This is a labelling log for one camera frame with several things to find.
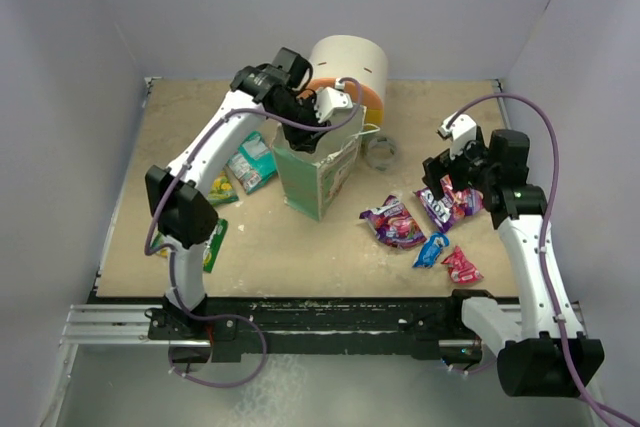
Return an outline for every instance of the blue snack packet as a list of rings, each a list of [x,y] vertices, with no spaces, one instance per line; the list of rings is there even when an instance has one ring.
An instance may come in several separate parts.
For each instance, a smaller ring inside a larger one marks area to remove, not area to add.
[[[422,246],[413,267],[433,267],[436,260],[445,247],[449,246],[449,239],[446,235],[436,232],[431,234],[429,240]]]
[[[247,194],[258,190],[276,174],[273,154],[260,132],[249,134],[227,165]]]

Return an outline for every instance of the roll of tape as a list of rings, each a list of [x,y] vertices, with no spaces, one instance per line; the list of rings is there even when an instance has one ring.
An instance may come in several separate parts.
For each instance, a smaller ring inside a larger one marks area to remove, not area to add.
[[[398,160],[396,142],[384,134],[373,134],[364,140],[364,160],[369,167],[387,172]]]

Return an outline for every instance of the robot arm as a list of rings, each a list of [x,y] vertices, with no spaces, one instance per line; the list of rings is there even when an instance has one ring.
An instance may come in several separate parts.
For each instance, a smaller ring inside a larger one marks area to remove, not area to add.
[[[423,162],[423,181],[436,200],[444,196],[440,180],[445,175],[456,191],[472,187],[482,193],[483,205],[509,255],[522,313],[518,325],[494,299],[469,291],[469,298],[462,302],[461,321],[497,356],[498,376],[507,394],[572,396],[575,386],[559,349],[559,317],[585,384],[602,363],[604,352],[599,340],[586,338],[571,308],[547,229],[543,253],[562,309],[559,315],[554,312],[539,252],[547,202],[540,187],[527,184],[529,138],[522,132],[496,130],[486,147],[482,130],[469,116],[460,115],[449,125],[452,117],[438,129],[441,137],[451,139],[451,148]]]
[[[353,107],[347,94],[332,88],[325,89],[322,95],[301,97],[306,84],[298,86],[305,75],[310,80],[312,74],[307,60],[285,48],[272,64],[245,67],[236,74],[222,105],[191,145],[166,169],[153,166],[148,170],[145,183],[153,215],[175,181],[174,174],[186,169],[159,215],[158,230],[175,250],[175,284],[188,310],[196,310],[205,299],[202,260],[206,241],[218,221],[206,196],[227,160],[264,122],[265,112],[298,124],[327,127],[334,110]],[[238,109],[242,113],[230,115]],[[286,125],[283,130],[291,148],[305,152],[315,151],[323,135]],[[181,307],[172,287],[165,298],[173,306]]]

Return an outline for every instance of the teal snack package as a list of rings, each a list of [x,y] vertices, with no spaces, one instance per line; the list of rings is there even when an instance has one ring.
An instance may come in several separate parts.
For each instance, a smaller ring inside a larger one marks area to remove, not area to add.
[[[227,165],[247,194],[258,190],[276,173],[273,154],[260,132],[249,134]]]

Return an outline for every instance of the white enclosure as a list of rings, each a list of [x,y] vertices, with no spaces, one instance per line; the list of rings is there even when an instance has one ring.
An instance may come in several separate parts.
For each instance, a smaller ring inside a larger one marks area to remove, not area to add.
[[[640,0],[0,0],[2,424],[44,408],[68,306],[95,275],[139,125],[144,76],[227,78],[282,45],[358,35],[403,79],[505,78],[552,117],[558,264],[607,359],[605,398],[640,416],[633,347]],[[524,107],[532,180],[548,139]]]

